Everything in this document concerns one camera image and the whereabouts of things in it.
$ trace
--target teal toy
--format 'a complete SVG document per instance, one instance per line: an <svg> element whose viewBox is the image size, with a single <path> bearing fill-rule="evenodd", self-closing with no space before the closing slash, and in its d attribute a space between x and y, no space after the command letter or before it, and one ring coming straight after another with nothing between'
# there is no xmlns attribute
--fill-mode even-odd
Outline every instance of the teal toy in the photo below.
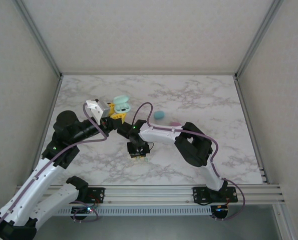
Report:
<svg viewBox="0 0 298 240"><path fill-rule="evenodd" d="M164 111L155 111L154 112L154 119L159 120L164 118Z"/></svg>
<svg viewBox="0 0 298 240"><path fill-rule="evenodd" d="M131 106L127 103L129 97L126 95L120 95L113 98L114 111L117 114L125 114L131 110Z"/></svg>

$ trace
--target yellow part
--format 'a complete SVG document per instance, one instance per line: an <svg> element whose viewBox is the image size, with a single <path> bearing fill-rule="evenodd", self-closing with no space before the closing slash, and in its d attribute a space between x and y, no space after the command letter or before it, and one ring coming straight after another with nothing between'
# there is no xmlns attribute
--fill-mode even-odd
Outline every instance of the yellow part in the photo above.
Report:
<svg viewBox="0 0 298 240"><path fill-rule="evenodd" d="M124 123L124 119L125 119L125 116L127 114L126 113L118 113L118 114L114 114L111 116L112 119L121 119L122 123Z"/></svg>
<svg viewBox="0 0 298 240"><path fill-rule="evenodd" d="M109 117L114 114L114 103L108 103L110 107Z"/></svg>

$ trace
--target teal ball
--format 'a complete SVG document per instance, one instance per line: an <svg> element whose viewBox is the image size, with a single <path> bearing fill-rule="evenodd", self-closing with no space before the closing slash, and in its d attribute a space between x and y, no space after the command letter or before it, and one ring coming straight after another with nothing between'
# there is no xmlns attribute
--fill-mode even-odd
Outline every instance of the teal ball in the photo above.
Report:
<svg viewBox="0 0 298 240"><path fill-rule="evenodd" d="M154 112L154 119L163 119L164 118L164 111L155 111Z"/></svg>

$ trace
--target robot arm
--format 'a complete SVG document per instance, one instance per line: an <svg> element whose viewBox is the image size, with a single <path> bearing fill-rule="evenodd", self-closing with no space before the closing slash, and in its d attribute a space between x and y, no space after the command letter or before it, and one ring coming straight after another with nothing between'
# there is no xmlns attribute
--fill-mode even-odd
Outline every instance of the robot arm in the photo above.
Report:
<svg viewBox="0 0 298 240"><path fill-rule="evenodd" d="M183 133L181 130L203 134L190 122L184 126L161 126L148 125L145 120L138 120L133 126L125 122L118 128L118 133L130 140L128 152L131 157L145 157L150 153L148 143L174 144L190 165L200 167L207 188L212 191L221 191L227 186L227 182L216 175L208 160L212 153L211 141L200 136Z"/></svg>
<svg viewBox="0 0 298 240"><path fill-rule="evenodd" d="M121 118L110 117L110 107L101 101L88 100L87 107L93 114L100 129L109 135L112 130L129 140L127 149L131 157L145 157L150 153L149 142L175 144L184 159L195 167L200 167L206 180L210 199L220 203L227 182L217 176L209 158L212 153L211 141L191 133L201 133L194 124L184 126L159 126L138 120L134 125L123 123ZM78 154L77 146L65 151L52 164L49 161L66 147L99 133L89 120L79 122L72 111L64 111L54 124L52 141L47 145L37 167L16 195L0 209L0 237L5 240L34 238L37 229L61 206L76 199L83 201L88 184L78 177L69 179L57 193L41 203L44 192L72 162Z"/></svg>

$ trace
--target white marble table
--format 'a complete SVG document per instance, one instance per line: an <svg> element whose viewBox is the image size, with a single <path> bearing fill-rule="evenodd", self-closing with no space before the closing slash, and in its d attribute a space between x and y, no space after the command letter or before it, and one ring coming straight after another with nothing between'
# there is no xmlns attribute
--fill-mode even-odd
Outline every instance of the white marble table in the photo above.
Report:
<svg viewBox="0 0 298 240"><path fill-rule="evenodd" d="M261 184L262 179L252 148L232 76L203 75L68 75L64 76L46 144L51 140L56 116L73 110L84 120L82 105L88 99L112 101L128 95L132 121L143 102L152 102L154 111L165 118L151 122L192 122L219 143L215 164L219 173L237 184ZM138 118L146 119L145 106ZM80 152L53 184L62 185L77 175L91 185L194 185L204 184L199 168L189 165L173 145L156 143L149 161L128 155L127 140L116 132L107 141L80 145Z"/></svg>

